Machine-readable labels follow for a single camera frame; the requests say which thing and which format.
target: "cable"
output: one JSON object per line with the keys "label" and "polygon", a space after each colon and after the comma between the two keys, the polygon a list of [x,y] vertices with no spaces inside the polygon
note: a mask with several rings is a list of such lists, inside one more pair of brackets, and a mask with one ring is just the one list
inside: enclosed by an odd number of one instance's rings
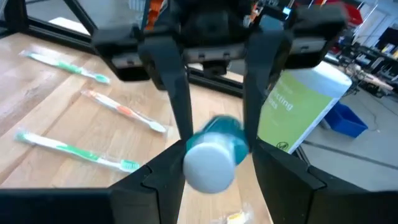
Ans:
{"label": "cable", "polygon": [[377,123],[377,115],[371,111],[363,102],[362,100],[358,99],[358,101],[362,104],[362,106],[369,112],[372,114],[373,116],[373,123],[375,125],[375,128],[373,129],[369,129],[368,131],[379,131],[379,124]]}
{"label": "cable", "polygon": [[384,103],[381,103],[379,100],[376,99],[375,96],[372,96],[372,99],[376,102],[378,102],[381,106],[383,106],[385,109],[387,109],[388,111],[390,111],[391,113],[393,113],[394,115],[398,116],[398,114],[396,112],[394,112],[393,110],[391,110],[390,108],[388,108]]}

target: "wooden surface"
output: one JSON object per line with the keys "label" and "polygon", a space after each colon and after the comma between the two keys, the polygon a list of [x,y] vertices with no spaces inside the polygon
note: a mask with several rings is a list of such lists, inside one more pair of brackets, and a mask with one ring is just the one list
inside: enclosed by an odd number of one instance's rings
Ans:
{"label": "wooden surface", "polygon": [[[338,67],[335,66],[335,67],[338,70],[346,73],[346,70],[345,70],[344,67],[342,67],[342,66],[338,66]],[[380,80],[378,77],[375,77],[374,75],[369,74],[369,73],[365,73],[365,74],[366,74],[365,77],[358,77],[358,79],[363,79],[364,82],[371,83],[371,84],[376,85],[376,86],[378,86],[380,88],[383,88],[385,90],[392,91],[394,89],[394,87],[388,85],[386,82]]]}
{"label": "wooden surface", "polygon": [[[72,62],[112,78],[110,86],[71,75],[18,55],[24,49]],[[19,128],[116,159],[144,164],[178,138],[167,94],[152,82],[123,83],[96,56],[14,34],[0,39],[0,187],[107,187],[125,175],[61,152],[16,142]],[[128,120],[80,95],[89,88],[108,95],[169,126],[165,135]],[[242,119],[239,98],[191,85],[194,128],[215,114]],[[255,211],[255,223],[270,223],[251,156],[221,194],[204,195],[186,185],[179,223],[209,223],[237,212],[243,203]]]}

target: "blue bin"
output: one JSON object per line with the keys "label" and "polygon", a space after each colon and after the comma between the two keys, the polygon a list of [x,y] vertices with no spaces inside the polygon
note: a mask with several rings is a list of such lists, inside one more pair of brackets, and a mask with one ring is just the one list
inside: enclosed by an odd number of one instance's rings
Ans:
{"label": "blue bin", "polygon": [[368,126],[346,105],[337,104],[325,116],[330,128],[353,138],[358,137]]}

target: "wall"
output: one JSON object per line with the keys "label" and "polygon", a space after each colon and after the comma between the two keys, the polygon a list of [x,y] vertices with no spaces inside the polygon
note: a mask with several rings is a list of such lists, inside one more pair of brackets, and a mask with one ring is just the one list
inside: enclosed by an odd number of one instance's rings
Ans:
{"label": "wall", "polygon": [[[365,6],[363,6],[363,8],[369,8],[372,9],[374,4],[375,4],[375,0],[364,0],[364,2],[366,3]],[[376,10],[378,12],[383,13],[385,16],[378,20],[378,24],[376,26],[367,26],[366,23],[370,23],[372,22],[371,19],[369,19],[368,21],[365,21],[365,23],[363,24],[363,26],[368,27],[367,30],[362,30],[362,34],[364,35],[368,35],[368,37],[362,37],[360,39],[358,39],[358,42],[362,43],[363,45],[366,45],[368,47],[372,47],[374,45],[377,44],[377,40],[379,39],[379,37],[382,35],[382,33],[389,27],[391,26],[393,23],[395,23],[396,21],[398,21],[398,4],[392,2],[392,0],[380,0],[377,2],[377,8]],[[361,13],[365,13],[367,14],[367,10],[361,10]]]}

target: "white container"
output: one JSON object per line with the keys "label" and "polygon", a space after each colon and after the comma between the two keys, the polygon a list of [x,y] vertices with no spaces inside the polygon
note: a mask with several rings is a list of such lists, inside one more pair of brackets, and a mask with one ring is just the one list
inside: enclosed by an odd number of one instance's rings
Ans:
{"label": "white container", "polygon": [[351,86],[332,65],[284,71],[263,104],[258,136],[293,153]]}

